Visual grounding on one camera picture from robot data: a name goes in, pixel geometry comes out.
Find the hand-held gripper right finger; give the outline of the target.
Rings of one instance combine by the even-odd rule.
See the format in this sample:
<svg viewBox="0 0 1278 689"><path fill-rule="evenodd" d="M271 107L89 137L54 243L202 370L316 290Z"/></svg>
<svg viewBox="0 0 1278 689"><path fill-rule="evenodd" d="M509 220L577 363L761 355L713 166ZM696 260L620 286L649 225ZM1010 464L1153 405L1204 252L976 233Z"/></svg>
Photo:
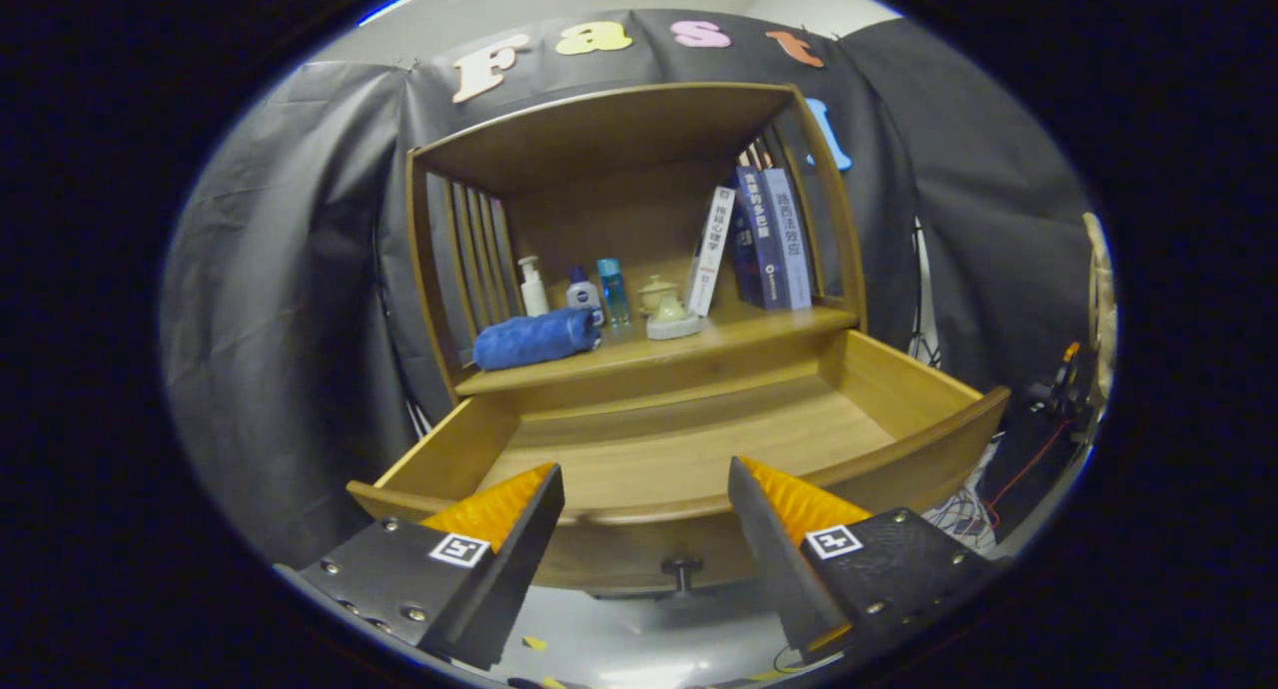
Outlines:
<svg viewBox="0 0 1278 689"><path fill-rule="evenodd" d="M870 513L753 458L732 458L728 499L789 646L806 662L889 654L1005 568L909 507Z"/></svg>

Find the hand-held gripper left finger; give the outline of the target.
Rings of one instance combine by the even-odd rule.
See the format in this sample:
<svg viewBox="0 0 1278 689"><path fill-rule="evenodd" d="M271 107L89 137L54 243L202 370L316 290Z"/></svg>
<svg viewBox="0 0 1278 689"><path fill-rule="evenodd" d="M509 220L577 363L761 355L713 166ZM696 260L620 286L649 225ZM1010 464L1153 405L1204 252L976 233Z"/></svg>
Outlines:
<svg viewBox="0 0 1278 689"><path fill-rule="evenodd" d="M548 461L412 519L389 513L303 569L276 574L374 642L488 670L501 661L565 505Z"/></svg>

